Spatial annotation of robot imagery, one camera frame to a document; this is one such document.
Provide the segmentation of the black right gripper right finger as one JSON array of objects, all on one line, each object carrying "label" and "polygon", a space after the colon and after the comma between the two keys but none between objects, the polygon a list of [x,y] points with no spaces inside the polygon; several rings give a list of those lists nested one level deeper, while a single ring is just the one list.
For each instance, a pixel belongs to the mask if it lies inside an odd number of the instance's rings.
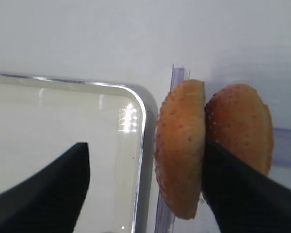
[{"label": "black right gripper right finger", "polygon": [[291,190],[207,143],[202,192],[222,233],[291,233]]}]

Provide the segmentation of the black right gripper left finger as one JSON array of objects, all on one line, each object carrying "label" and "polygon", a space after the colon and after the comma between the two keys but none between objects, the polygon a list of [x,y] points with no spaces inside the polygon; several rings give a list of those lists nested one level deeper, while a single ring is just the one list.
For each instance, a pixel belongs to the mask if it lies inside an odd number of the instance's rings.
[{"label": "black right gripper left finger", "polygon": [[77,143],[0,194],[0,233],[71,233],[90,183],[87,143]]}]

